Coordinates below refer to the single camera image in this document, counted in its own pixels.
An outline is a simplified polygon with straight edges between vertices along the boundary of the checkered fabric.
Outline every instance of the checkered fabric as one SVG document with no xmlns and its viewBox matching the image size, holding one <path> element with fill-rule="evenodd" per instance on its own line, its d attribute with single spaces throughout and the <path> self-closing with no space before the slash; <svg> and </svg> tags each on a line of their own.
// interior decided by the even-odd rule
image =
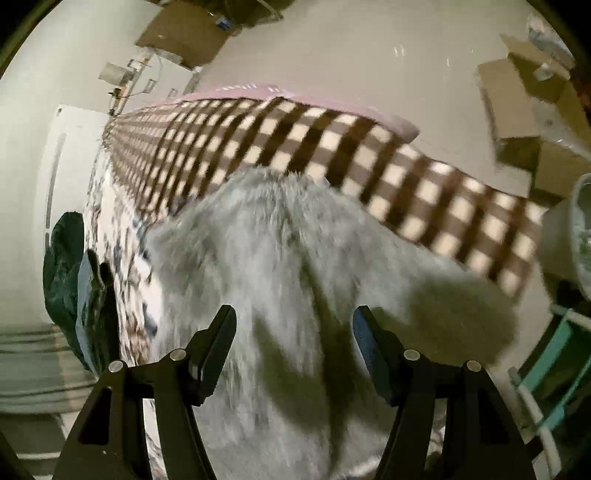
<svg viewBox="0 0 591 480">
<path fill-rule="evenodd" d="M 519 295 L 534 259 L 542 208 L 420 154 L 364 116 L 283 97 L 185 101 L 115 118 L 104 145 L 148 224 L 256 165 L 324 177 L 393 232 L 509 296 Z"/>
</svg>

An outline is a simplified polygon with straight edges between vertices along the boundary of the gray fluffy blanket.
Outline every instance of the gray fluffy blanket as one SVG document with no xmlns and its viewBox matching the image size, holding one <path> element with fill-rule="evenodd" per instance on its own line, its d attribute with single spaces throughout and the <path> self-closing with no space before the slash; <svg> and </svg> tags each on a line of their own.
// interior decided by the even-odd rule
<svg viewBox="0 0 591 480">
<path fill-rule="evenodd" d="M 147 240 L 167 319 L 153 361 L 221 304 L 238 316 L 216 391 L 195 409 L 220 479 L 338 478 L 381 455 L 394 412 L 352 337 L 360 304 L 438 362 L 490 364 L 513 338 L 496 287 L 306 177 L 238 172 Z"/>
</svg>

